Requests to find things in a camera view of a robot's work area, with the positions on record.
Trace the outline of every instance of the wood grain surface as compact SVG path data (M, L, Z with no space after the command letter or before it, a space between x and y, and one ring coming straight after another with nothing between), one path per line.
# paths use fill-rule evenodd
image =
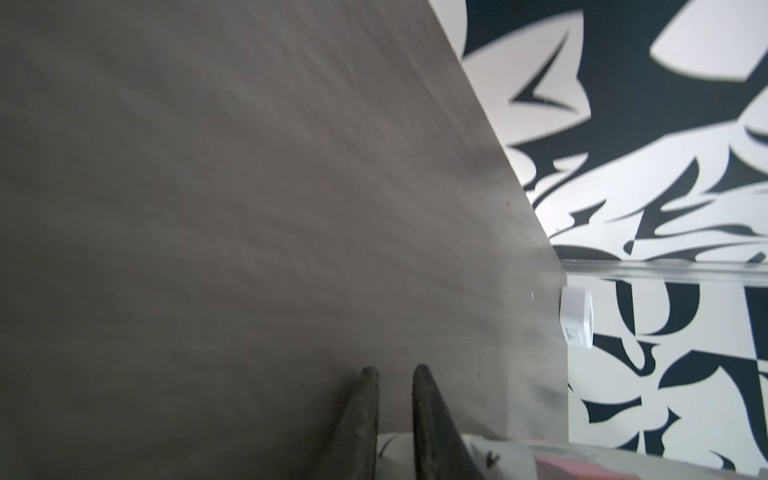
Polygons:
M426 0L0 12L14 478L299 478L366 365L380 432L424 362L567 439L564 274Z

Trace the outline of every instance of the black and white wallpaper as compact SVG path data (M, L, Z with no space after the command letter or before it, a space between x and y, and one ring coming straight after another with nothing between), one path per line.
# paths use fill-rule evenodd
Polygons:
M768 0L430 0L562 259L762 263ZM570 276L572 442L768 468L768 289Z
M763 262L766 0L430 0L563 259Z
M594 347L568 350L572 442L768 468L768 289L569 276Z

